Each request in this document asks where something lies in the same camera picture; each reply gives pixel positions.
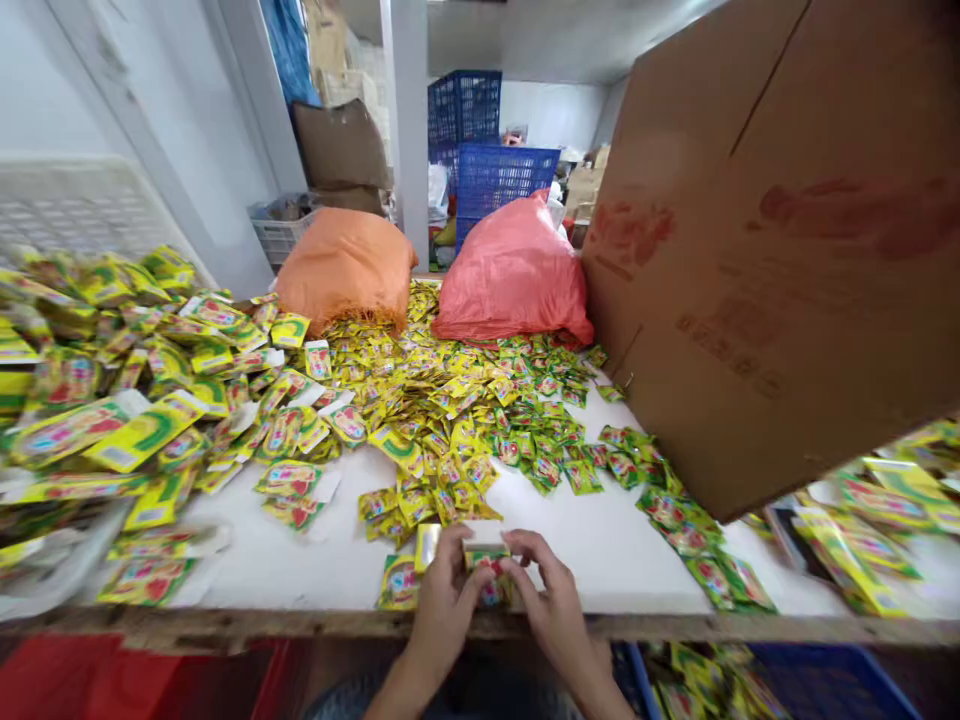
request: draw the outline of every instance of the pink plastic bag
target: pink plastic bag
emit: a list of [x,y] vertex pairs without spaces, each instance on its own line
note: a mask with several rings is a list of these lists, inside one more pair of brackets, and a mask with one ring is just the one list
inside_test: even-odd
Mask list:
[[464,240],[440,290],[439,338],[493,340],[566,328],[593,342],[587,288],[570,243],[553,229],[547,190],[514,200]]

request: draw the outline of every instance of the brown cardboard box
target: brown cardboard box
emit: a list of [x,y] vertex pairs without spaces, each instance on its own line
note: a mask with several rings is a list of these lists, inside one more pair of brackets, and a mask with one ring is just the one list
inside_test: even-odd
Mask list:
[[597,199],[597,192],[603,183],[603,170],[577,167],[570,173],[567,180],[567,202],[565,217],[576,217],[577,208],[582,203],[592,203]]
[[960,406],[955,7],[731,0],[634,66],[590,314],[720,520]]

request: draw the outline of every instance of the ceiling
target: ceiling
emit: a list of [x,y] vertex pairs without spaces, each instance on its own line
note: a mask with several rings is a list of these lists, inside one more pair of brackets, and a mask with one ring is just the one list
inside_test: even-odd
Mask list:
[[[428,70],[610,84],[634,59],[725,0],[428,0]],[[382,44],[380,0],[340,0],[357,36]]]

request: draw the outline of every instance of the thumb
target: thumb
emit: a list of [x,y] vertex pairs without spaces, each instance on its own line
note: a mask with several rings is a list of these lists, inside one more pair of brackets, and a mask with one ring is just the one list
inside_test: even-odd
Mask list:
[[457,605],[462,608],[463,612],[472,614],[480,600],[480,592],[483,590],[483,586],[493,582],[496,578],[497,575],[492,567],[482,567],[474,570],[463,584],[463,590],[460,591],[460,599],[457,601]]
[[520,597],[523,598],[523,606],[527,610],[527,615],[537,612],[537,608],[543,600],[540,593],[537,592],[537,588],[534,587],[530,576],[527,575],[527,571],[517,565],[513,558],[501,558],[500,567],[510,576],[513,584],[517,586]]

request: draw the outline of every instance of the blue plastic crate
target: blue plastic crate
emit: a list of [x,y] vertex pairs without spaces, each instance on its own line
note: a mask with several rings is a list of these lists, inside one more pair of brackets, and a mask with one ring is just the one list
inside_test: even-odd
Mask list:
[[794,720],[921,720],[870,653],[845,645],[751,645]]
[[427,88],[427,142],[464,142],[500,133],[503,73],[456,70]]
[[[473,140],[474,143],[482,145],[499,145],[500,136],[492,135],[486,138]],[[429,145],[427,155],[431,165],[443,165],[447,168],[447,192],[451,195],[457,194],[457,179],[460,168],[460,144],[455,142],[437,143]]]
[[457,188],[457,252],[490,213],[553,182],[559,150],[464,143]]

